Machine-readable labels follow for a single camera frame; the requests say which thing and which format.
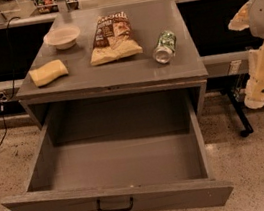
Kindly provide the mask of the green soda can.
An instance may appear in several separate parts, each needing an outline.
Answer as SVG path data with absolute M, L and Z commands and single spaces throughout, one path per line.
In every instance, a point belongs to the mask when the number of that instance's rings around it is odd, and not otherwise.
M 175 56 L 176 35 L 166 30 L 160 33 L 157 45 L 152 53 L 153 59 L 160 64 L 168 64 Z

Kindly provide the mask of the grey cabinet with top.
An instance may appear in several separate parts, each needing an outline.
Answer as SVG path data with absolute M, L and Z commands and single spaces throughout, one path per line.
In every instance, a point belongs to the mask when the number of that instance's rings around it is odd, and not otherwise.
M 91 66 L 96 22 L 101 16 L 118 12 L 124 12 L 129 17 L 133 38 L 141 45 L 143 52 L 117 62 Z M 194 109 L 201 111 L 208 73 L 174 0 L 146 0 L 61 13 L 52 27 L 67 23 L 81 29 L 76 45 L 64 51 L 42 46 L 32 67 L 37 69 L 57 59 L 66 65 L 68 74 L 44 88 L 36 87 L 31 78 L 26 77 L 16 95 L 21 103 L 46 104 L 196 86 L 199 90 L 193 96 Z M 162 65 L 153 59 L 152 52 L 158 36 L 166 30 L 174 32 L 176 36 L 176 55 L 168 65 Z

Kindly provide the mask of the open grey top drawer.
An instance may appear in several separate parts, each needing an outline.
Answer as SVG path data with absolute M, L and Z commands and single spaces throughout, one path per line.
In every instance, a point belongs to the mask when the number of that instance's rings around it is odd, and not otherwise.
M 187 89 L 51 105 L 12 211 L 159 211 L 224 205 Z

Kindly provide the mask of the black table leg with caster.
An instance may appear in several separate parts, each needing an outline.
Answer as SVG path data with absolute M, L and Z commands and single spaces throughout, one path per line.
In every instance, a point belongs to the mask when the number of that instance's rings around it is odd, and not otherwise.
M 236 111 L 237 115 L 240 118 L 240 122 L 242 122 L 243 130 L 240 131 L 240 134 L 242 137 L 247 137 L 251 133 L 253 133 L 253 127 L 251 127 L 250 122 L 247 120 L 247 117 L 244 114 L 244 111 L 242 110 L 241 106 L 238 104 L 237 100 L 234 97 L 234 94 L 232 93 L 231 89 L 226 90 L 226 94 L 231 101 L 231 104 L 234 107 L 234 110 Z

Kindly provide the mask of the brown chip bag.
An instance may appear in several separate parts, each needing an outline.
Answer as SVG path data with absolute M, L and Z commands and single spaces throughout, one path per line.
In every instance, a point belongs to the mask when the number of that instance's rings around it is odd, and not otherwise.
M 99 17 L 96 25 L 91 65 L 99 66 L 143 52 L 133 39 L 131 23 L 123 11 Z

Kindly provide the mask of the white bowl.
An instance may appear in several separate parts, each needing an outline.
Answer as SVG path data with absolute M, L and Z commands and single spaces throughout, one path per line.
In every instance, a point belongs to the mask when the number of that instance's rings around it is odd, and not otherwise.
M 80 29 L 75 25 L 62 26 L 50 30 L 44 36 L 44 43 L 55 47 L 57 50 L 70 49 L 76 44 L 77 38 L 80 36 Z

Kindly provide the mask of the colourful items in background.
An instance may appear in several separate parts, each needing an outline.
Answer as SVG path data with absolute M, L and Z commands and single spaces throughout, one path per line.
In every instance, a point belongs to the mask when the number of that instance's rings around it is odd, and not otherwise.
M 41 14 L 58 12 L 57 0 L 32 0 L 37 10 Z M 78 0 L 65 0 L 69 10 L 77 10 L 79 7 Z

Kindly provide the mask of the yellow sponge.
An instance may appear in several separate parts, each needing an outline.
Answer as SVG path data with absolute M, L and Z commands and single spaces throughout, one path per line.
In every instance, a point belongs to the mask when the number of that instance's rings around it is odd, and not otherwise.
M 50 61 L 40 68 L 29 71 L 29 76 L 38 87 L 43 87 L 66 74 L 68 74 L 68 69 L 60 59 Z

